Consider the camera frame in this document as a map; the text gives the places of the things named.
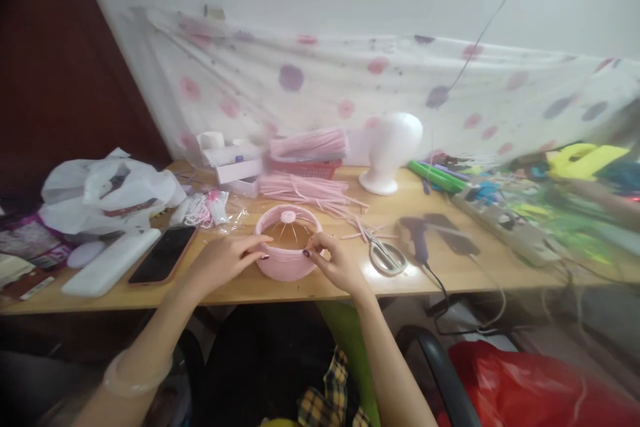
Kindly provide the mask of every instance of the yellow plaid fabric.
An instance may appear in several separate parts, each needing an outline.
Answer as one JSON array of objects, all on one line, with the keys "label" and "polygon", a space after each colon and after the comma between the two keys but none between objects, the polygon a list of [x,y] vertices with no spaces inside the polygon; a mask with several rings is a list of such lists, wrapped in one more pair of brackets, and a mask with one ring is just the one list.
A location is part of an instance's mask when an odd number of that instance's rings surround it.
[{"label": "yellow plaid fabric", "polygon": [[[338,346],[323,381],[324,393],[309,387],[298,401],[298,423],[303,427],[344,427],[347,410],[347,356]],[[353,427],[369,427],[362,408],[353,419]]]}]

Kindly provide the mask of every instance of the white power bank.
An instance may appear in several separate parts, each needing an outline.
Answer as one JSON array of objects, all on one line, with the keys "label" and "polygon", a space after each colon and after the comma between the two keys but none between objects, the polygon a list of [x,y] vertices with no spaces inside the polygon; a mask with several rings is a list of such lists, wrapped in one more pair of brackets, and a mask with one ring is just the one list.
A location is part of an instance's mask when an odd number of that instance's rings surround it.
[{"label": "white power bank", "polygon": [[125,234],[75,274],[61,288],[63,294],[100,297],[160,238],[158,229],[143,234]]}]

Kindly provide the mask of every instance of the phone screen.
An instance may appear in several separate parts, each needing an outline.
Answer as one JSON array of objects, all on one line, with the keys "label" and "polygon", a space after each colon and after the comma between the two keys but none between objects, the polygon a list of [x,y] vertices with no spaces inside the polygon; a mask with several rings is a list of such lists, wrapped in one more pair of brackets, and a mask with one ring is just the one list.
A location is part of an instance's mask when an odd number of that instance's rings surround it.
[{"label": "phone screen", "polygon": [[166,280],[195,232],[195,227],[167,230],[129,278],[130,284],[153,284]]},{"label": "phone screen", "polygon": [[[428,213],[425,215],[425,220],[430,224],[445,227],[452,230],[459,230],[458,227],[453,225],[453,222],[449,220],[449,218],[442,213]],[[455,234],[450,234],[448,232],[438,231],[438,235],[442,237],[449,248],[453,250],[453,253],[458,255],[478,255],[480,253],[480,249],[468,238],[464,238],[461,236],[457,236]]]}]

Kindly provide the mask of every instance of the polka dot fabric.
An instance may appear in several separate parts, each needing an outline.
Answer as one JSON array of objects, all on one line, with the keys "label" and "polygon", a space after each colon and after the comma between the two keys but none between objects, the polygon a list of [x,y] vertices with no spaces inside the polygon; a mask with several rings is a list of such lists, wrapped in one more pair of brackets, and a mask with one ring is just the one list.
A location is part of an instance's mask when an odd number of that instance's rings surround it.
[{"label": "polka dot fabric", "polygon": [[640,95],[640,65],[627,59],[428,32],[283,35],[154,9],[146,16],[154,58],[173,90],[162,108],[151,108],[182,150],[211,130],[267,139],[344,125],[372,141],[385,115],[406,111],[424,125],[418,157],[435,149],[508,161],[583,139]]}]

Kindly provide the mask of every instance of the white foam mannequin head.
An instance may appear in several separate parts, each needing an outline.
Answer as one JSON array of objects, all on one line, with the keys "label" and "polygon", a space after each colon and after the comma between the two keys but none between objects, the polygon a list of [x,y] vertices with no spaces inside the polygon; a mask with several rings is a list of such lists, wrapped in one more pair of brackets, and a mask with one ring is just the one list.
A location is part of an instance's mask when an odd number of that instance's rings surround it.
[{"label": "white foam mannequin head", "polygon": [[377,195],[395,193],[395,174],[413,158],[421,141],[422,123],[415,116],[396,112],[383,117],[369,150],[371,167],[360,175],[360,185]]}]

